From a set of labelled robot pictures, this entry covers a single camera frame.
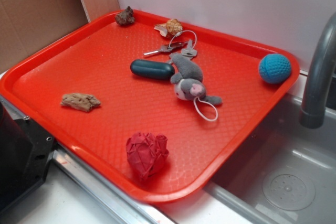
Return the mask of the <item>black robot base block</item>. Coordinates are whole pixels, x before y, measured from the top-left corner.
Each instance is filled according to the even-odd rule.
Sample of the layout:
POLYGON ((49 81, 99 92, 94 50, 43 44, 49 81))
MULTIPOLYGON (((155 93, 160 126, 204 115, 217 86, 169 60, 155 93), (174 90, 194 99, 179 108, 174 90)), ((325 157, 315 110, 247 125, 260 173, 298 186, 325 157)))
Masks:
POLYGON ((54 136, 33 119, 13 119, 1 104, 1 214, 45 181, 54 136))

